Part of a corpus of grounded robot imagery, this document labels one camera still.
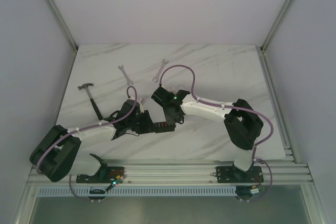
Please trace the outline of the black fuse box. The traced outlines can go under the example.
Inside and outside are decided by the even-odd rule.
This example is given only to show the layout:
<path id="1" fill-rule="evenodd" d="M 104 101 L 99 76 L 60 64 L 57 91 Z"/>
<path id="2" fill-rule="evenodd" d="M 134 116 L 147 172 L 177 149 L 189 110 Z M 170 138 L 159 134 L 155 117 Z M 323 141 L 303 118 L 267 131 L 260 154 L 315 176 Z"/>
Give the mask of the black fuse box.
<path id="1" fill-rule="evenodd" d="M 169 124 L 167 122 L 156 122 L 154 123 L 154 132 L 155 133 L 165 133 L 175 131 L 176 125 Z"/>

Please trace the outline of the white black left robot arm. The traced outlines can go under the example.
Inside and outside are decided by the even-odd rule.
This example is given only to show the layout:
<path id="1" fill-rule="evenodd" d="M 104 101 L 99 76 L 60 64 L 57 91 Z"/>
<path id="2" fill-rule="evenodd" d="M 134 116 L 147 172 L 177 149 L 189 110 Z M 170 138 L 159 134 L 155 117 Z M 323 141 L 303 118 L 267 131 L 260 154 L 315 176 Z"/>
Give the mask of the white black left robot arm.
<path id="1" fill-rule="evenodd" d="M 33 150 L 29 161 L 37 173 L 45 175 L 51 182 L 58 182 L 68 175 L 88 175 L 95 183 L 102 183 L 107 178 L 107 165 L 98 154 L 88 150 L 89 147 L 118 139 L 129 131 L 137 135 L 156 133 L 157 126 L 149 112 L 129 98 L 121 109 L 95 125 L 72 130 L 61 125 L 53 126 Z"/>

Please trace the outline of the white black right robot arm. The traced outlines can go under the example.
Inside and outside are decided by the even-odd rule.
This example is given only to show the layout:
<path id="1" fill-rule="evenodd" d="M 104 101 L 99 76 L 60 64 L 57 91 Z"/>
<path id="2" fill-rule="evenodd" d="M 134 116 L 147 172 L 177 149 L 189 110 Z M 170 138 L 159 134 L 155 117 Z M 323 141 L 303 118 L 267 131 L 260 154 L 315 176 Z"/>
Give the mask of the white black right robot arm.
<path id="1" fill-rule="evenodd" d="M 189 91 L 178 90 L 177 93 L 173 93 L 162 86 L 154 91 L 151 99 L 162 107 L 169 124 L 182 124 L 185 115 L 222 123 L 230 141 L 236 146 L 232 165 L 233 177 L 239 182 L 250 177 L 253 148 L 264 123 L 245 100 L 239 99 L 235 103 L 202 101 Z"/>

